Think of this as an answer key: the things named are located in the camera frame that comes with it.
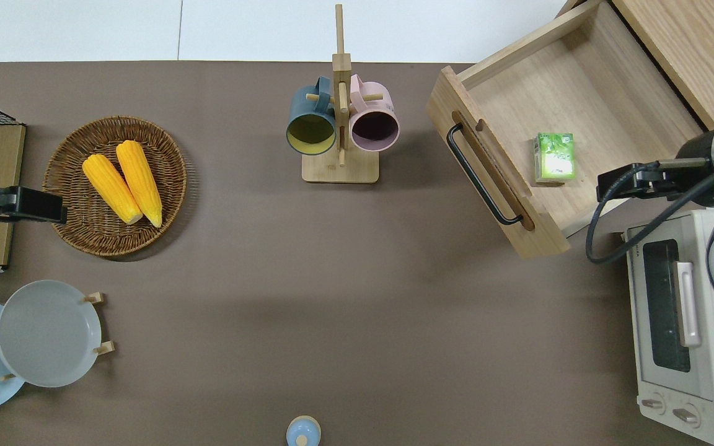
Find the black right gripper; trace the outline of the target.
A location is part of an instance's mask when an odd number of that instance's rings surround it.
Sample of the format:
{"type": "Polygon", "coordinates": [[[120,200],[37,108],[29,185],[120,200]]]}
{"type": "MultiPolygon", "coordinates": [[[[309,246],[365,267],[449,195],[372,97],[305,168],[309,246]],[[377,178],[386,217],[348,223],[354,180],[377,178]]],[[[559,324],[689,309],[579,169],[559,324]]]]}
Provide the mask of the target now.
{"type": "MultiPolygon", "coordinates": [[[[642,194],[643,199],[665,197],[674,201],[700,181],[714,174],[712,141],[714,131],[708,131],[687,141],[679,149],[676,158],[658,161],[660,180],[651,182],[642,194]]],[[[597,200],[602,201],[610,192],[610,199],[636,196],[643,191],[643,180],[638,174],[643,164],[629,164],[597,176],[597,200]]]]}

